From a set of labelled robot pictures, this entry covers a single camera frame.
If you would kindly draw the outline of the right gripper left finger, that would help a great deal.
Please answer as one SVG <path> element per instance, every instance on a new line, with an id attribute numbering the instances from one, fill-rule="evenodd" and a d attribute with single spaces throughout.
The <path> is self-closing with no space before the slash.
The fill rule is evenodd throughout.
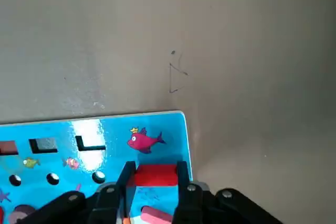
<path id="1" fill-rule="evenodd" d="M 117 223 L 126 217 L 126 191 L 135 174 L 134 161 L 125 163 L 118 180 L 90 197 L 68 191 L 17 223 Z"/>

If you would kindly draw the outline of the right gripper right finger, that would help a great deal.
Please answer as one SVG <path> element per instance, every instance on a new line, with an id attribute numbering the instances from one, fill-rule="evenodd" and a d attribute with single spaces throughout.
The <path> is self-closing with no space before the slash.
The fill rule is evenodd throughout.
<path id="1" fill-rule="evenodd" d="M 282 223 L 233 188 L 221 189 L 216 194 L 203 190 L 190 181 L 185 161 L 177 163 L 176 173 L 179 191 L 173 223 Z"/>

